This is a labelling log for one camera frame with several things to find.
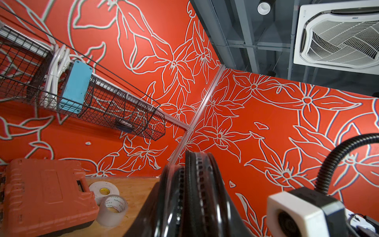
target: wire mesh basket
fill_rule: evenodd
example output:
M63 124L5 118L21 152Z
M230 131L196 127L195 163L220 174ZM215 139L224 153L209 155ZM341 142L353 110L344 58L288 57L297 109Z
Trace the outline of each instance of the wire mesh basket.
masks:
M148 139L165 135L164 115L156 107L94 73L83 104L60 96L68 73L61 77L57 95L45 91L51 51L8 26L0 29L0 40L0 99L21 101Z
M49 48L0 25L0 98L30 101L52 60Z

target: orange toolbox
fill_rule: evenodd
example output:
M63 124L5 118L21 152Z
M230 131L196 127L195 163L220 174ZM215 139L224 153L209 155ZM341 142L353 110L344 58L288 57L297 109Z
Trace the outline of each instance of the orange toolbox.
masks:
M15 159L0 182L0 236L59 236L88 227L99 207L75 160Z

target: air conditioner vent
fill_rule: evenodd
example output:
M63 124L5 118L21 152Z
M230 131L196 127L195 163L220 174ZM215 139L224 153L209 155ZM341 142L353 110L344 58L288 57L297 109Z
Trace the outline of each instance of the air conditioner vent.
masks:
M311 32L307 55L314 61L364 66L378 60L379 20L324 20L314 25Z
M370 8L350 8L350 9L335 9L330 11L333 14L340 15L357 15L357 14L373 14L379 13L379 7L370 7Z

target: ceiling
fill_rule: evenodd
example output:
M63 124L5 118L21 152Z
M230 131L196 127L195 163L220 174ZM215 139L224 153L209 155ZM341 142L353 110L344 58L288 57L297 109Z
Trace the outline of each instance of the ceiling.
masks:
M379 91L379 76L331 69L290 66L291 27L295 0L276 0L267 15L259 0L190 0L217 56L227 68L307 82L371 96ZM314 3L343 2L314 0ZM300 0L299 5L312 0Z

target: coiled white cable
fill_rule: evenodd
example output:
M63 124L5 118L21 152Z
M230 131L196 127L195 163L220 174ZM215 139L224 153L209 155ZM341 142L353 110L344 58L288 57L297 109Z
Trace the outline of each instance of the coiled white cable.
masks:
M54 56L50 63L45 83L45 91L49 93L44 92L42 94L41 105L44 108L56 110L58 101L55 95L58 94L58 82L62 73L66 71L69 66L70 58L77 58L83 63L86 63L81 56L70 54L70 49L66 48L66 45L62 45L62 47L59 48L59 46L55 44Z

